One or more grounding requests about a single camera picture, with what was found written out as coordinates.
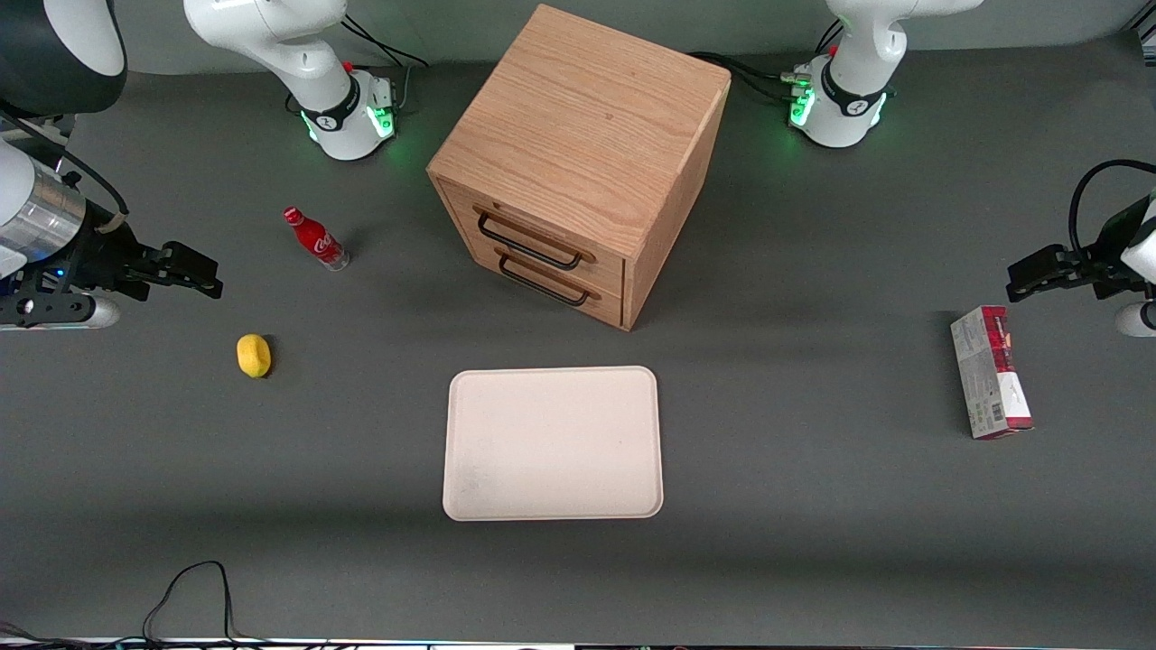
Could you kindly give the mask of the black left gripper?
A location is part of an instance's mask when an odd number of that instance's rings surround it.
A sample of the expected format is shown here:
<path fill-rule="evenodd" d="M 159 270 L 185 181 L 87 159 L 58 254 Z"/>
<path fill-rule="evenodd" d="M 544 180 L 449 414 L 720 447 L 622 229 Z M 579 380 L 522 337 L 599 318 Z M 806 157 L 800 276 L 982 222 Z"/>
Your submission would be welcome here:
<path fill-rule="evenodd" d="M 1036 293 L 1077 288 L 1085 280 L 1094 285 L 1098 300 L 1124 291 L 1153 296 L 1153 271 L 1140 271 L 1139 263 L 1122 259 L 1124 251 L 1138 246 L 1141 237 L 1153 241 L 1153 202 L 1138 200 L 1107 217 L 1089 246 L 1080 243 L 1079 213 L 1077 207 L 1070 207 L 1067 215 L 1074 252 L 1052 244 L 1029 254 L 1028 263 L 1015 263 L 1007 268 L 1009 302 L 1022 302 Z"/>

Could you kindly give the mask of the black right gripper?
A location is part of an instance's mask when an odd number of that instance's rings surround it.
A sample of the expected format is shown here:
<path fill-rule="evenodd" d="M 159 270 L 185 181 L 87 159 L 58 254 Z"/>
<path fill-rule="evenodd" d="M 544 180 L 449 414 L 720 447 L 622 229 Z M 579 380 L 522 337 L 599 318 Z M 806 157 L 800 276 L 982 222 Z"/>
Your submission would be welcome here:
<path fill-rule="evenodd" d="M 142 246 L 129 226 L 110 234 L 99 234 L 92 226 L 55 227 L 46 232 L 8 226 L 3 227 L 3 248 L 25 260 L 3 276 L 3 306 L 66 295 L 75 287 L 123 293 L 138 301 L 147 300 L 151 285 L 178 285 L 210 300 L 220 300 L 223 293 L 216 276 L 197 276 L 218 274 L 218 263 L 209 256 L 176 241 L 166 242 L 163 251 Z"/>

